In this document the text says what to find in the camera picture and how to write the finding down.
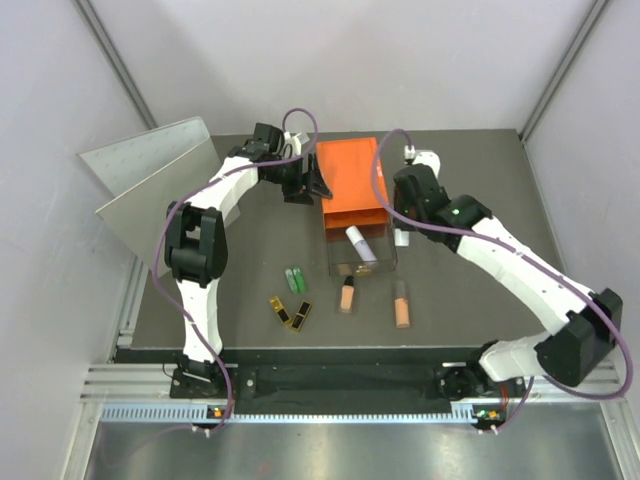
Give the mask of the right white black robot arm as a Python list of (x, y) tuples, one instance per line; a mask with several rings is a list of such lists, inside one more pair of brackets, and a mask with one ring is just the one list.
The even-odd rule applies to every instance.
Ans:
[(394, 183), (394, 209), (410, 220), (404, 229), (420, 231), (485, 271), (544, 328), (534, 336), (485, 344), (466, 372), (474, 393), (487, 396), (503, 381), (539, 375), (577, 387), (614, 349), (612, 331), (620, 327), (623, 309), (617, 293), (609, 288), (596, 293), (561, 275), (477, 199), (449, 198), (428, 165), (403, 168)]

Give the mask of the clear acrylic drawer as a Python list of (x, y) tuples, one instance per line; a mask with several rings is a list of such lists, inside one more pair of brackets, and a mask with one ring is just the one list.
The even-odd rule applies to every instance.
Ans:
[(357, 226), (376, 255), (375, 264), (363, 262), (345, 234), (348, 228), (331, 229), (326, 235), (329, 273), (335, 276), (364, 276), (394, 271), (397, 253), (389, 224)]

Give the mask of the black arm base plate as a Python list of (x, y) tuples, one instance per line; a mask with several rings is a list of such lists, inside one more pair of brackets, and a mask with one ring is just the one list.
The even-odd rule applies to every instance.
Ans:
[(363, 394), (365, 399), (394, 394), (410, 400), (459, 401), (464, 398), (506, 398), (522, 388), (513, 380), (495, 383), (479, 380), (460, 368), (433, 369), (425, 365), (262, 365), (231, 369), (230, 382), (221, 373), (200, 379), (193, 373), (174, 371), (179, 384), (176, 398), (209, 398), (230, 395), (236, 404), (274, 403), (303, 405), (336, 397), (339, 404)]

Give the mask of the green white tube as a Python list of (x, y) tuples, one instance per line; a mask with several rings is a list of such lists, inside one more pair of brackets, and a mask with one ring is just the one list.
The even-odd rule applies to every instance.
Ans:
[(394, 242), (396, 247), (408, 247), (410, 245), (410, 233), (400, 228), (395, 228)]

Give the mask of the orange drawer box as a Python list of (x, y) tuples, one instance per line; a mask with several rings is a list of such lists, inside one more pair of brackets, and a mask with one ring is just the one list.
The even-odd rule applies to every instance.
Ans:
[(317, 144), (317, 160), (331, 191), (322, 200), (323, 225), (329, 241), (346, 238), (356, 226), (364, 236), (381, 236), (389, 214), (377, 199), (371, 167), (378, 144), (374, 137), (324, 141)]

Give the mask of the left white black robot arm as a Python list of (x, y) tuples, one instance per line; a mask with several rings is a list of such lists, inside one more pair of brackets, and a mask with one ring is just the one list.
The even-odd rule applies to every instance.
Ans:
[(227, 374), (215, 361), (222, 351), (217, 287), (228, 261), (225, 223), (242, 196), (262, 180), (279, 185), (287, 203), (312, 205), (315, 196), (333, 197), (317, 155), (302, 153), (299, 134), (258, 123), (252, 137), (227, 154), (212, 186), (179, 208), (168, 207), (172, 219), (165, 234), (164, 262), (185, 310), (185, 346), (172, 376), (173, 398), (227, 394)]

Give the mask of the lilac white tube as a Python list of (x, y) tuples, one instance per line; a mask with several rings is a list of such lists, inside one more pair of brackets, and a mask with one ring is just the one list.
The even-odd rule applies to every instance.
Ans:
[(356, 225), (348, 227), (345, 230), (345, 234), (363, 262), (375, 264), (378, 261), (373, 250)]

